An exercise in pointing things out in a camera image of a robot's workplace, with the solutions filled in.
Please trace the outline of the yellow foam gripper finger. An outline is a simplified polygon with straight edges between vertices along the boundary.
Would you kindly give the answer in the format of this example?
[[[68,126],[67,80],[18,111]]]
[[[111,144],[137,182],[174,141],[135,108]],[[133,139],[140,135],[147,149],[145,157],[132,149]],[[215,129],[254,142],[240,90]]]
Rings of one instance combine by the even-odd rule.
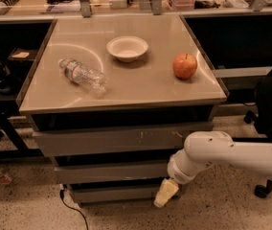
[[[178,192],[179,185],[172,179],[164,179],[154,199],[154,205],[164,207],[168,201]]]

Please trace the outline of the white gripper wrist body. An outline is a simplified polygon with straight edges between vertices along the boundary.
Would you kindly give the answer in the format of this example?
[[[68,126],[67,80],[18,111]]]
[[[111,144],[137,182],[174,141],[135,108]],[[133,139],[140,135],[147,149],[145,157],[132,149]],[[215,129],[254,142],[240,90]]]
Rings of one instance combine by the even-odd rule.
[[[187,184],[195,178],[193,169],[193,163],[181,153],[172,155],[167,167],[169,177],[181,185]]]

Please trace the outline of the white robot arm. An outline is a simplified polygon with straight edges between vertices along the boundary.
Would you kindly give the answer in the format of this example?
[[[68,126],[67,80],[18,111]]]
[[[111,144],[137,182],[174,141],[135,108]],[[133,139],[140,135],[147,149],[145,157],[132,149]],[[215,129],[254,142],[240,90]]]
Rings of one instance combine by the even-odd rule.
[[[170,157],[170,178],[162,181],[154,205],[165,206],[180,185],[191,182],[215,164],[258,173],[272,182],[272,142],[238,142],[223,131],[193,132],[185,139],[183,149]]]

